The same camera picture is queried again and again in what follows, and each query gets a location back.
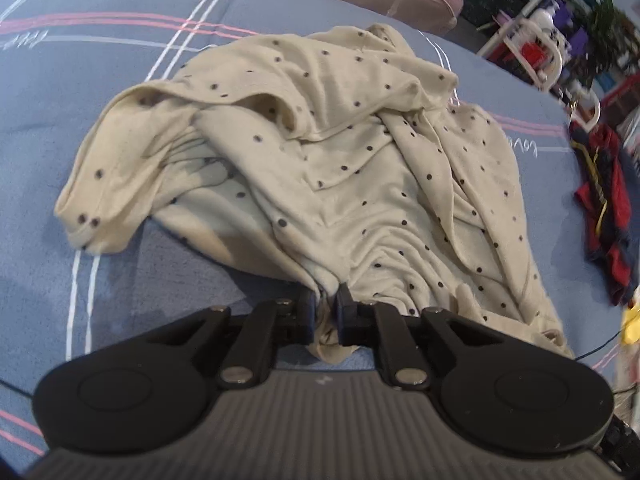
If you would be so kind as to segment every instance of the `purple item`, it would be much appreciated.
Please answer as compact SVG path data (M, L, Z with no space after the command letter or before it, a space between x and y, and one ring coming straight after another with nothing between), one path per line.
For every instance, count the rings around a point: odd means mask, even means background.
M582 27L580 27L578 31L569 38L569 44L571 45L571 56L575 58L584 54L588 41L589 37L587 35L587 32Z
M566 4L560 4L559 9L556 10L554 15L554 25L556 28L563 28L567 23L569 23L571 16L571 11L566 8Z

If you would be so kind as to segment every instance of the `silver bolt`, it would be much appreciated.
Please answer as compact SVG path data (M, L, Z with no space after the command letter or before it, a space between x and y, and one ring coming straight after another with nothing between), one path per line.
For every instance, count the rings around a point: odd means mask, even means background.
M229 384L245 384L250 381L254 373L243 366L230 366L222 370L220 377L225 383Z
M420 368L402 368L396 372L396 381L402 384L422 384L427 380L427 372Z

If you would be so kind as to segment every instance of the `black cable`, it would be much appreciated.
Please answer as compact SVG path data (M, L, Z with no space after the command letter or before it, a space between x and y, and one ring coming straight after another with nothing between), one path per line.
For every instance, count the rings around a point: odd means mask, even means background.
M632 324L636 319L638 319L638 317L640 317L640 313L636 314L635 316L633 316L629 321L627 321L620 330L618 330L611 338L607 339L603 344L601 344L600 346L598 346L597 348L594 348L593 350L591 350L590 352L587 352L586 354L582 354L580 356L578 356L577 358L575 358L575 361L580 361L581 359L584 359L585 357L589 357L592 354L595 354L596 352L599 352L600 350L602 350L606 345L608 345L609 343L611 343L615 338L617 338L622 331L629 326L630 324Z
M11 383L8 383L6 381L3 381L2 379L0 379L0 386L4 386L5 388L7 388L8 390L11 390L12 392L21 395L29 400L33 399L33 395L30 394L29 392L26 392L25 390L23 390L22 388L19 388L18 386L15 386Z
M626 394L627 392L630 392L631 390L635 390L637 387L638 387L638 383L633 383L628 388L625 388L624 390L617 390L617 391L613 392L613 394L614 395Z

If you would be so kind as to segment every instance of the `blue bedsheet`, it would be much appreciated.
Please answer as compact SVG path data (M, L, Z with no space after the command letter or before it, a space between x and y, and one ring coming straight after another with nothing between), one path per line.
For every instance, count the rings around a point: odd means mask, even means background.
M185 23L189 16L195 21ZM70 356L212 304L248 312L292 291L204 259L153 221L122 254L75 252L53 205L82 138L117 92L171 77L209 45L374 22L391 23L418 56L456 72L457 97L494 114L510 136L530 243L574 351L614 334L620 311L584 259L572 197L580 175L565 114L549 95L445 40L338 0L0 0L0 378L31 392ZM588 362L610 379L615 354L611 344ZM291 348L279 362L320 366ZM342 366L371 363L362 349ZM19 470L46 449L31 424L28 400L0 386L0 453Z

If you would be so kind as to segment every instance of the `crumpled fabric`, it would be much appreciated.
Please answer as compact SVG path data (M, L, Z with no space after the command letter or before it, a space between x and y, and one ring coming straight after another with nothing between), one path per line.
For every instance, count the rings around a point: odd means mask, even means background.
M321 300L312 352L339 362L328 305L440 306L571 355L527 242L518 168L455 74L386 25L255 36L117 95L56 203L70 243L123 250L153 215L221 264Z

